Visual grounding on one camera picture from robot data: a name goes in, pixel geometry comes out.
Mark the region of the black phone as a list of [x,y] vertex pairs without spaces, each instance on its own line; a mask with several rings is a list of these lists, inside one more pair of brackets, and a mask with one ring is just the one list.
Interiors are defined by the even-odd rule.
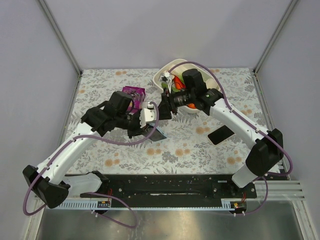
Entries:
[[[146,137],[149,135],[149,133],[153,130],[154,126],[153,125],[147,125],[143,136]],[[154,133],[148,138],[149,140],[151,140],[152,142],[158,142],[158,141],[162,141],[165,140],[167,137],[165,136],[165,134],[157,127],[154,131]]]

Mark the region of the black smartphone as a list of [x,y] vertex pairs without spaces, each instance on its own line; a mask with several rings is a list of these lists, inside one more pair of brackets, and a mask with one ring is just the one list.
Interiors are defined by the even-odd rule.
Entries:
[[220,143],[227,140],[228,138],[230,138],[231,136],[233,136],[234,134],[235,133],[230,128],[228,128],[226,125],[223,125],[220,128],[209,133],[207,135],[207,138],[213,145],[217,146]]

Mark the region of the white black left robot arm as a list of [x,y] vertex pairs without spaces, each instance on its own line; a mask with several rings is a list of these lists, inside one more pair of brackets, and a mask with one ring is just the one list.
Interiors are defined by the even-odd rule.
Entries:
[[69,138],[47,159],[37,166],[27,165],[22,174],[28,184],[23,207],[30,193],[39,197],[45,206],[54,209],[67,197],[98,192],[107,183],[99,171],[84,175],[66,176],[79,157],[97,140],[115,144],[104,135],[115,128],[126,130],[128,137],[143,135],[148,123],[157,117],[151,103],[132,112],[132,97],[122,91],[114,92],[110,99],[86,111]]

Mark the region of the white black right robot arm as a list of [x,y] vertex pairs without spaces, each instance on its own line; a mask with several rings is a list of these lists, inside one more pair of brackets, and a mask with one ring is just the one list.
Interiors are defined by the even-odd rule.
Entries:
[[250,153],[244,166],[232,175],[238,188],[244,188],[252,181],[270,173],[283,157],[283,135],[278,129],[272,131],[250,120],[230,105],[215,76],[200,71],[199,68],[186,69],[183,76],[185,85],[180,92],[173,92],[169,83],[175,75],[168,71],[158,71],[153,83],[162,91],[160,107],[167,114],[176,113],[177,108],[187,108],[194,103],[197,111],[215,118],[240,137]]

